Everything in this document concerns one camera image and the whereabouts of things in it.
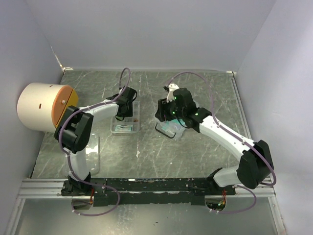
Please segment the clear lid with black handle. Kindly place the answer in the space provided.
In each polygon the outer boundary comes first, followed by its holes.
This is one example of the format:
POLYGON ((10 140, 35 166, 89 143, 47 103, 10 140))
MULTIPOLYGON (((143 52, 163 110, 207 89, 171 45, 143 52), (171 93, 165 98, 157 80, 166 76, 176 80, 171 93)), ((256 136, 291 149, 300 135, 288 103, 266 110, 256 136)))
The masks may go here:
POLYGON ((100 171, 100 138, 97 134, 92 133, 90 135, 85 152, 87 167, 91 176, 95 176, 100 171))

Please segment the teal white tube box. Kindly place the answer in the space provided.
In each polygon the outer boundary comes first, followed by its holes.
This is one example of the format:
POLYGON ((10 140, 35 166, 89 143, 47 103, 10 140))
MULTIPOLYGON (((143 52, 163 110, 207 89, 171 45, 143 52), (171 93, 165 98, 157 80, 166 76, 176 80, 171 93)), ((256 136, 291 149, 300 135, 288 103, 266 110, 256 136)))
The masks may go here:
POLYGON ((115 127, 116 132, 131 132, 133 130, 133 125, 117 125, 115 127))

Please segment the clear compartment tray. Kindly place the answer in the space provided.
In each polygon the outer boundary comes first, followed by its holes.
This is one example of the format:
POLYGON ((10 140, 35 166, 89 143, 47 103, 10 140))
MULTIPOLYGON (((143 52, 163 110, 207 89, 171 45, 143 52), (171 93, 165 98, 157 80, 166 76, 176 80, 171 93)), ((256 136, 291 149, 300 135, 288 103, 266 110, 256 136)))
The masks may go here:
POLYGON ((140 102, 133 102, 133 116, 124 118, 124 120, 117 120, 116 117, 111 119, 111 132, 114 134, 133 134, 140 130, 140 102), (131 132, 116 132, 115 127, 117 125, 133 125, 133 130, 131 132))

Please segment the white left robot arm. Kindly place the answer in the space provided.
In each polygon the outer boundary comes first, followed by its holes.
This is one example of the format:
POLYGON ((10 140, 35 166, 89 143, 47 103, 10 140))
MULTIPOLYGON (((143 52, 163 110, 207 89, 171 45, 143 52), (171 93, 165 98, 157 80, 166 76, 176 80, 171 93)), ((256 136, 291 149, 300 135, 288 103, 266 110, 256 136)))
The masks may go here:
POLYGON ((133 114, 137 91, 124 86, 119 93, 86 107, 68 106, 54 138, 65 153, 69 172, 61 190, 63 196, 86 195, 91 190, 91 173, 87 167, 86 147, 92 125, 106 118, 128 118, 133 114))

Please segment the clear first aid box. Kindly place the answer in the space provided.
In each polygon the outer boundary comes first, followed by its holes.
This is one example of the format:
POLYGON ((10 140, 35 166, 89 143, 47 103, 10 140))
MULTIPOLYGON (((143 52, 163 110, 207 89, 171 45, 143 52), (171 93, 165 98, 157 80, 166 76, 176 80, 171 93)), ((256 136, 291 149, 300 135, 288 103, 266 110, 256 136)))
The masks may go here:
POLYGON ((180 140, 186 130, 177 119, 161 122, 155 118, 155 121, 155 130, 169 139, 180 140))

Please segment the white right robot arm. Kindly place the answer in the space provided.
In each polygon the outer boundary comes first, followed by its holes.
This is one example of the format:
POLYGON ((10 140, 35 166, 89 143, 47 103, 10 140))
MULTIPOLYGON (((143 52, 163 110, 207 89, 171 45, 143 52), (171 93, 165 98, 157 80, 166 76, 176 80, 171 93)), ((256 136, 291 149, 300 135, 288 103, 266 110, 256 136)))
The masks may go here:
POLYGON ((265 185, 264 180, 274 174, 269 145, 254 141, 220 122, 209 110, 197 107, 186 88, 170 84, 164 88, 167 97, 158 100, 156 119, 161 122, 177 120, 186 128, 208 136, 227 149, 238 165, 215 170, 208 177, 208 191, 217 195, 227 186, 241 184, 248 189, 265 185))

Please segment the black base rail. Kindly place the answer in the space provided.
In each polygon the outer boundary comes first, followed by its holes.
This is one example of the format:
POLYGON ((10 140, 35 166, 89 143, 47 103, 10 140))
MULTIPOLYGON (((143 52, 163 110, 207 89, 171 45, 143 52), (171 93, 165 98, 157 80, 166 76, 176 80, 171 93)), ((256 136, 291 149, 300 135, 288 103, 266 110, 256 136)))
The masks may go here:
POLYGON ((221 198, 224 192, 226 195, 236 193, 233 186, 221 188, 208 178, 93 178, 91 182, 96 186, 82 186, 81 183, 66 180, 61 195, 93 196, 96 207, 115 205, 118 200, 116 192, 106 188, 111 186, 120 193, 121 205, 187 203, 203 206, 206 196, 221 198))

